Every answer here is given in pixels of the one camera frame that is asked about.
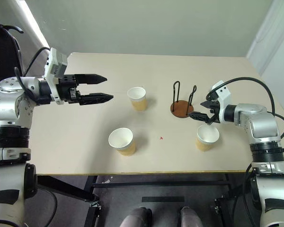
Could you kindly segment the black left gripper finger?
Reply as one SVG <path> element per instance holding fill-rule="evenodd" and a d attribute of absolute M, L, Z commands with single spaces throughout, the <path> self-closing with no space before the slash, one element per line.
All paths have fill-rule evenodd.
<path fill-rule="evenodd" d="M 89 95 L 83 95 L 79 98 L 80 105 L 95 105 L 102 104 L 113 99 L 113 95 L 108 95 L 104 93 L 92 93 Z"/>
<path fill-rule="evenodd" d="M 107 78 L 98 74 L 75 74 L 75 78 L 78 84 L 100 84 L 107 81 Z"/>

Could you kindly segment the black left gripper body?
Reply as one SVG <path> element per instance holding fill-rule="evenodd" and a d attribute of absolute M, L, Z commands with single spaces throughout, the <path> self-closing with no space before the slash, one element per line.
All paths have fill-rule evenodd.
<path fill-rule="evenodd" d="M 62 101 L 69 104 L 78 103 L 80 92 L 77 91 L 78 82 L 75 75 L 64 75 L 58 79 L 57 91 Z"/>

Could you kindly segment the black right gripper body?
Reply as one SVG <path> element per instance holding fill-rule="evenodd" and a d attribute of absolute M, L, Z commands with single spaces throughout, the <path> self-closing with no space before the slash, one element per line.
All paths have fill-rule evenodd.
<path fill-rule="evenodd" d="M 214 102 L 214 108 L 210 109 L 210 113 L 213 114 L 212 117 L 209 117 L 210 120 L 206 122 L 207 124 L 212 124 L 212 123 L 221 123 L 220 122 L 220 103 L 218 101 L 213 101 Z"/>

